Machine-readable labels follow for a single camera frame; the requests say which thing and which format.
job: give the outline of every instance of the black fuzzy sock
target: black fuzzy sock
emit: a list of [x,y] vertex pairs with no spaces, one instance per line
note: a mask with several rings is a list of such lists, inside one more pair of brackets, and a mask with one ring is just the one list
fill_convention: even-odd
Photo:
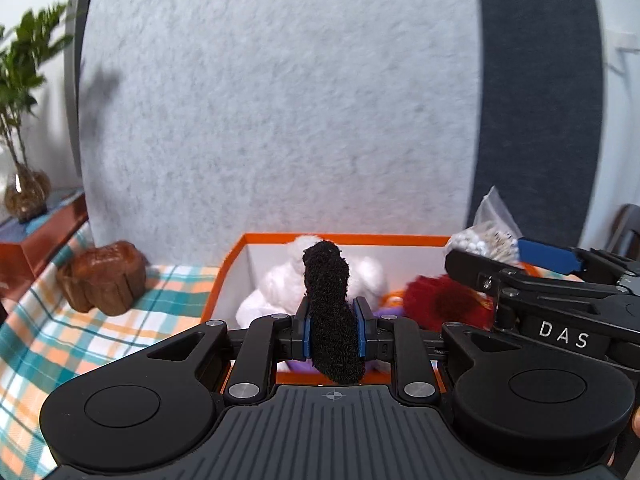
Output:
[[309,247],[302,261],[314,366],[338,384],[355,384],[364,375],[364,363],[358,352],[358,321],[346,301],[349,266],[340,249],[325,240]]

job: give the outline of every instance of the white wall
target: white wall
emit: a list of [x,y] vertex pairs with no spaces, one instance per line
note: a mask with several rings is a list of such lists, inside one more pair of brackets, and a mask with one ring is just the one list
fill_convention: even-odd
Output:
[[[0,0],[0,23],[12,27],[23,13],[46,7],[56,1],[67,0]],[[42,67],[47,84],[34,95],[38,106],[34,108],[36,118],[24,118],[24,133],[27,156],[35,167],[47,172],[53,186],[79,186],[76,175],[66,118],[63,85],[63,56],[49,61]],[[0,155],[0,190],[4,191],[5,175],[12,170],[7,153]]]
[[[598,0],[600,26],[640,38],[640,0]],[[607,44],[605,116],[600,166],[590,212],[582,232],[583,247],[604,247],[609,226],[621,205],[640,204],[640,55],[620,54]]]

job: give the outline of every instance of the dark gray felt panel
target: dark gray felt panel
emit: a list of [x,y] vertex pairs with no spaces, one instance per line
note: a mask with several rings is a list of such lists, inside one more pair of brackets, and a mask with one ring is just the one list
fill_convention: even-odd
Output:
[[596,0],[481,0],[484,66],[469,221],[497,186],[525,236],[578,243],[597,169]]

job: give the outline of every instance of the black circular cap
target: black circular cap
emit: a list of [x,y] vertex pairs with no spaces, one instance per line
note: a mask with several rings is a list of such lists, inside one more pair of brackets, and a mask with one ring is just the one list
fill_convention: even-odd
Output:
[[143,386],[121,384],[94,393],[84,406],[92,421],[107,428],[130,428],[156,414],[160,397]]
[[480,453],[535,463],[603,449],[624,430],[634,399],[619,370],[532,344],[479,352],[456,381],[452,406],[457,429]]
[[58,387],[40,429],[58,464],[89,473],[153,468],[193,449],[213,425],[210,392],[174,362],[123,359]]
[[509,387],[525,400],[555,404],[577,399],[587,389],[587,383],[572,372],[545,368],[514,375],[509,380]]

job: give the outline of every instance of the plaid blanket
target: plaid blanket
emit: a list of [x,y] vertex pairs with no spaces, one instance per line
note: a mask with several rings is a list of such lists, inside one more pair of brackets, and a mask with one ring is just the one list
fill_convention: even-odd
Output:
[[117,317],[72,310],[56,271],[93,244],[85,224],[55,256],[0,328],[0,475],[46,476],[55,466],[38,424],[40,407],[57,386],[89,370],[196,325],[213,285],[212,267],[153,266],[146,294]]

